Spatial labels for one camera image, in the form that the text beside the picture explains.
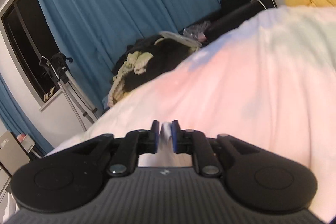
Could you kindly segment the light grey t-shirt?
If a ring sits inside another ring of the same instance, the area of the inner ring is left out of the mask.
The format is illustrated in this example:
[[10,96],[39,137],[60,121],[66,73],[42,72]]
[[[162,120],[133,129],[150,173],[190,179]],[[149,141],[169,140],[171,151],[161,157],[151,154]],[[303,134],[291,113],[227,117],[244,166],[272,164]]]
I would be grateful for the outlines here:
[[158,150],[155,154],[146,153],[138,158],[139,167],[191,167],[191,156],[185,153],[176,154],[173,151],[173,138],[171,131],[172,124],[165,122],[162,124],[159,139]]

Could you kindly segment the pile of dark clothes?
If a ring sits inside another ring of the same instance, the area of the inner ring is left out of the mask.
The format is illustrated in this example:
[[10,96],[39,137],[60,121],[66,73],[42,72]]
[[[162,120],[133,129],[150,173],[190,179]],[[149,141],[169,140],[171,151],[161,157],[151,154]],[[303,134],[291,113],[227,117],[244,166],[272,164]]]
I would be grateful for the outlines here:
[[140,39],[133,46],[128,46],[126,52],[116,62],[112,74],[117,75],[128,53],[140,51],[153,54],[154,57],[148,62],[145,73],[136,75],[132,72],[126,76],[125,91],[129,93],[158,76],[174,70],[184,59],[201,47],[202,44],[196,40],[163,31],[149,38]]

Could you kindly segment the cream knitted scarf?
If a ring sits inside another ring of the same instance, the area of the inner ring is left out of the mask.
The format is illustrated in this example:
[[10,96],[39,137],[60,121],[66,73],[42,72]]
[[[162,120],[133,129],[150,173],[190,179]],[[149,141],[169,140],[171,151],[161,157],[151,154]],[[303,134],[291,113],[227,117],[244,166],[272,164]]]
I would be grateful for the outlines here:
[[153,58],[150,52],[135,51],[128,53],[126,60],[113,78],[112,87],[108,93],[107,106],[113,107],[117,102],[127,96],[125,91],[125,79],[130,73],[141,75],[146,72],[148,62]]

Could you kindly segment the pastel tie-dye bed duvet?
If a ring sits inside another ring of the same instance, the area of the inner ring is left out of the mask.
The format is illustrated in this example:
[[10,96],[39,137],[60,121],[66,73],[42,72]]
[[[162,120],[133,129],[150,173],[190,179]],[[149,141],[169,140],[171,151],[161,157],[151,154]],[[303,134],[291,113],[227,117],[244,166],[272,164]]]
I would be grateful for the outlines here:
[[[113,139],[177,120],[221,177],[139,167],[111,177]],[[335,8],[257,14],[19,168],[9,223],[335,223]]]

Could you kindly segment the narrow blue curtain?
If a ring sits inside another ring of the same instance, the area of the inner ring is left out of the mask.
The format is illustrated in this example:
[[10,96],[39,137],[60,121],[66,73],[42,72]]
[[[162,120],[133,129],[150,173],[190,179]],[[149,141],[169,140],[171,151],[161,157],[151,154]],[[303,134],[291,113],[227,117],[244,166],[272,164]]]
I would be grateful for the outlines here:
[[21,133],[29,135],[37,145],[37,148],[42,152],[42,155],[46,155],[54,149],[21,109],[2,76],[1,121],[5,128],[14,133],[15,136]]

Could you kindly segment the black suitcase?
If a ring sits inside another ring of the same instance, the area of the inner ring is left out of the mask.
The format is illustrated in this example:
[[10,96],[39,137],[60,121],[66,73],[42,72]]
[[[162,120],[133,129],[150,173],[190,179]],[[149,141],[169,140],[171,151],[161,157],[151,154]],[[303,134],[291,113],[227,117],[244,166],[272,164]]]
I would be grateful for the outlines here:
[[213,42],[259,12],[276,7],[275,0],[220,0],[220,9],[207,17],[210,26],[204,31],[205,38]]

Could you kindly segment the dark window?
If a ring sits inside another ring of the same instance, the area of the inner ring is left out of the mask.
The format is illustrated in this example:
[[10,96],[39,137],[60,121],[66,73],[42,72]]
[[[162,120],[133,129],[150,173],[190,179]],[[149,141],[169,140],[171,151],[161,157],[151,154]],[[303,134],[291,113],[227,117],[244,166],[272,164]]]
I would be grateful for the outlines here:
[[47,102],[58,90],[40,65],[60,50],[46,22],[38,0],[14,0],[1,17],[18,63],[38,98]]

